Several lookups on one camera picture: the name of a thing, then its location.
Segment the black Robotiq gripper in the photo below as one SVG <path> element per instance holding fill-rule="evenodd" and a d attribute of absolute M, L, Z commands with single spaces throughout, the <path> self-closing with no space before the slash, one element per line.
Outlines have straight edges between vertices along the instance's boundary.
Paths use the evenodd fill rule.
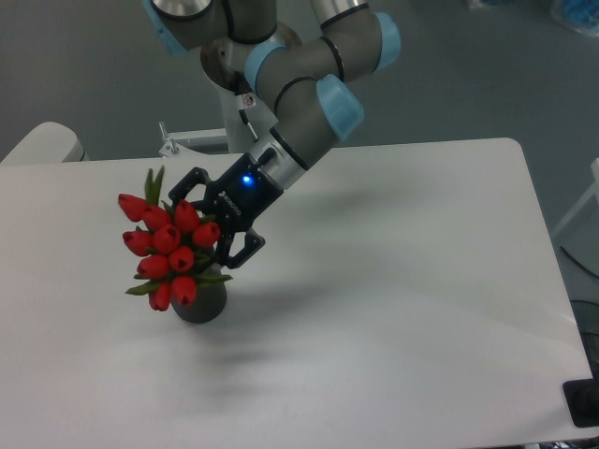
<path fill-rule="evenodd" d="M 221 229 L 227 230 L 214 250 L 214 262 L 221 267 L 241 267 L 266 244 L 265 238 L 251 226 L 284 190 L 259 168 L 249 154 L 244 154 L 216 181 L 212 181 L 206 169 L 193 167 L 168 193 L 171 205 L 176 207 L 196 186 L 206 186 L 204 213 L 214 215 Z M 231 254 L 238 232 L 244 232 L 243 246 Z"/>

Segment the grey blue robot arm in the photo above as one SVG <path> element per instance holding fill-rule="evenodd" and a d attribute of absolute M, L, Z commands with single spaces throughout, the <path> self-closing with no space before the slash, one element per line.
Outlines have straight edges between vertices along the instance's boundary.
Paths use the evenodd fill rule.
<path fill-rule="evenodd" d="M 349 83 L 393 64 L 402 47 L 397 24 L 365 1 L 315 1 L 316 40 L 290 46 L 272 1 L 147 1 L 155 32 L 173 54 L 218 49 L 229 90 L 251 94 L 274 125 L 218 179 L 192 169 L 171 191 L 173 203 L 204 185 L 197 210 L 221 234 L 213 264 L 238 268 L 260 250 L 255 219 L 361 123 Z"/>

